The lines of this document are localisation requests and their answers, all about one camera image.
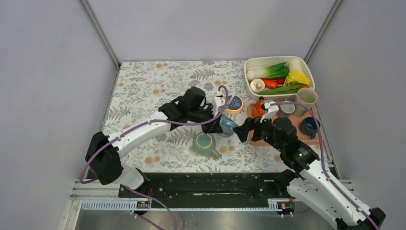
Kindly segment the blue butterfly mug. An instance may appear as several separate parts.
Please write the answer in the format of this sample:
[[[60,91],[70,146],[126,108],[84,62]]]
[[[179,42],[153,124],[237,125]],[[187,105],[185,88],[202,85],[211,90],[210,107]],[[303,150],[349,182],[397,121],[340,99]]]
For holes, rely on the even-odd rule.
[[[235,133],[234,128],[238,127],[238,124],[229,117],[223,115],[220,118],[220,127],[222,129],[221,136],[224,138],[229,138]]]

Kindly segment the orange mug black handle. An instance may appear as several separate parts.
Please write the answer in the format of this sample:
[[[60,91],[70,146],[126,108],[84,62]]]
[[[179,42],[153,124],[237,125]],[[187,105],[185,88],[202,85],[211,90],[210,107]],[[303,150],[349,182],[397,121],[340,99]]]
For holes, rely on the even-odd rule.
[[[267,110],[262,108],[262,104],[265,102],[264,97],[260,97],[259,100],[255,103],[255,106],[252,108],[252,118],[262,117],[267,113]]]

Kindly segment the teal green glazed mug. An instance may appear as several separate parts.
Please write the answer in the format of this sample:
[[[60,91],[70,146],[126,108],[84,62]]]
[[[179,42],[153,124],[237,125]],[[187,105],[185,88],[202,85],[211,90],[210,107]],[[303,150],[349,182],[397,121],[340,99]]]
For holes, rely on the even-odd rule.
[[[221,158],[221,154],[216,150],[216,139],[211,134],[202,132],[195,135],[192,140],[192,146],[202,156],[213,159]]]

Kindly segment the small grey mug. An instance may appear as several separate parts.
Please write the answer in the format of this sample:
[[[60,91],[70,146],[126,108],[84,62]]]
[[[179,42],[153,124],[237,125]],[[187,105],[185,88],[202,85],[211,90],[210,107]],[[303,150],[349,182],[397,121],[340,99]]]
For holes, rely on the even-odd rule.
[[[292,104],[290,101],[281,102],[279,108],[281,117],[288,117],[295,111],[295,105]]]

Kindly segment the dark blue mug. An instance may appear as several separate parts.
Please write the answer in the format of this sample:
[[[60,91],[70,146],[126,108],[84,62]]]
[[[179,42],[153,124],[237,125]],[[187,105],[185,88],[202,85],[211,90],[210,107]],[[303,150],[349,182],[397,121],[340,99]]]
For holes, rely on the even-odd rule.
[[[300,123],[299,130],[310,139],[315,139],[318,133],[317,127],[321,128],[321,123],[313,117],[307,117]]]

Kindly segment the tall cream mug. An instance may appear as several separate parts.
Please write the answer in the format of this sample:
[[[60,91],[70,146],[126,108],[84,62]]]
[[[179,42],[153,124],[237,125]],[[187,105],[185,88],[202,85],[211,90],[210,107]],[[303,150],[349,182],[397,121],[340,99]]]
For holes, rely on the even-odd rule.
[[[306,108],[311,108],[318,100],[318,94],[310,88],[301,88],[295,98],[295,117],[302,117],[307,113]]]

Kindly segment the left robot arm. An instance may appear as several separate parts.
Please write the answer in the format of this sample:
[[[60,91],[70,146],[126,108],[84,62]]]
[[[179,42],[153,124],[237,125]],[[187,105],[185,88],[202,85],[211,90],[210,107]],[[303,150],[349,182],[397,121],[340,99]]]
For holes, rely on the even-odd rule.
[[[213,111],[203,90],[191,87],[183,96],[163,104],[140,123],[113,134],[99,131],[91,139],[79,181],[82,184],[99,181],[102,185],[127,185],[135,196],[142,197],[149,186],[145,177],[137,169],[125,168],[121,160],[141,144],[181,126],[200,126],[205,133],[212,128],[222,132],[219,125],[222,112]]]

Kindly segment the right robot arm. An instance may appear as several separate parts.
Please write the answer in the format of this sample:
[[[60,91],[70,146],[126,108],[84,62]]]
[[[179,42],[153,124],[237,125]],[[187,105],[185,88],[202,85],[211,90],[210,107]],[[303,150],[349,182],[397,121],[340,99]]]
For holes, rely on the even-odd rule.
[[[378,230],[386,214],[371,208],[352,194],[325,167],[325,161],[298,139],[296,127],[288,118],[261,120],[247,118],[234,132],[245,142],[250,131],[252,140],[264,140],[280,152],[288,169],[275,179],[275,193],[298,198],[322,216],[336,230]]]

